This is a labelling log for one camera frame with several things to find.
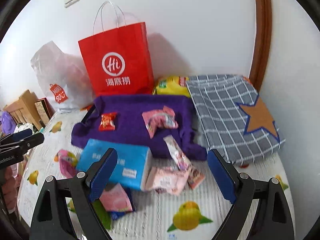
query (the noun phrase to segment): silver bolt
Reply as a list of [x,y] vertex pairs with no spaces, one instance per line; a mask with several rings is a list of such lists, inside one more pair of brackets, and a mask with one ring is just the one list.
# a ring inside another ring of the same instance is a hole
[[272,179],[271,179],[271,182],[272,182],[273,184],[278,184],[278,183],[279,183],[279,180],[278,180],[277,178],[272,178]]
[[53,177],[52,176],[48,176],[45,180],[46,180],[46,182],[51,182],[51,181],[53,181]]
[[77,174],[77,177],[78,177],[79,179],[83,178],[84,176],[85,176],[85,173],[84,173],[83,171],[78,172],[78,174]]
[[246,174],[246,173],[244,173],[244,172],[241,172],[241,173],[240,173],[240,178],[241,178],[241,179],[247,179],[247,178],[249,178],[249,175]]

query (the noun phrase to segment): white plastic bag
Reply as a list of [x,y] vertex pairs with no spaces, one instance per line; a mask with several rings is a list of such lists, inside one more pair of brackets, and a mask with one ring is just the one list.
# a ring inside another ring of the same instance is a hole
[[35,53],[31,66],[55,110],[71,111],[93,102],[95,95],[83,60],[63,53],[53,41]]

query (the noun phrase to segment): shopping bag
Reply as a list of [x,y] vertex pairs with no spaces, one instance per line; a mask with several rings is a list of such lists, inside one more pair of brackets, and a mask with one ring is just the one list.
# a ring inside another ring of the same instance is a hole
[[94,92],[84,62],[50,41],[32,57],[39,86],[55,110],[71,111],[92,103]]
[[[107,1],[97,15],[108,3],[116,12],[118,6]],[[97,96],[152,93],[154,79],[145,22],[119,27],[117,17],[117,28],[95,35],[92,32],[78,43]]]

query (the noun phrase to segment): brown star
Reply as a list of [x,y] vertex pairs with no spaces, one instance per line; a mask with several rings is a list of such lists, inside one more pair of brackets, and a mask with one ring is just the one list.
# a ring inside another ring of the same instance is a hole
[[277,141],[279,141],[279,135],[275,127],[275,120],[273,119],[272,115],[270,114],[265,103],[262,101],[259,95],[257,95],[257,99],[253,105],[238,103],[238,106],[248,116],[244,134],[263,129],[273,135],[277,139]]

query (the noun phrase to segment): yellow snack bag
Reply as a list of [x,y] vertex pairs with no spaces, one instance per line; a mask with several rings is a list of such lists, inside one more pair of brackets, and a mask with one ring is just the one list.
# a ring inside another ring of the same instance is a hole
[[190,97],[186,81],[188,77],[171,76],[160,78],[153,91],[153,95],[182,95]]

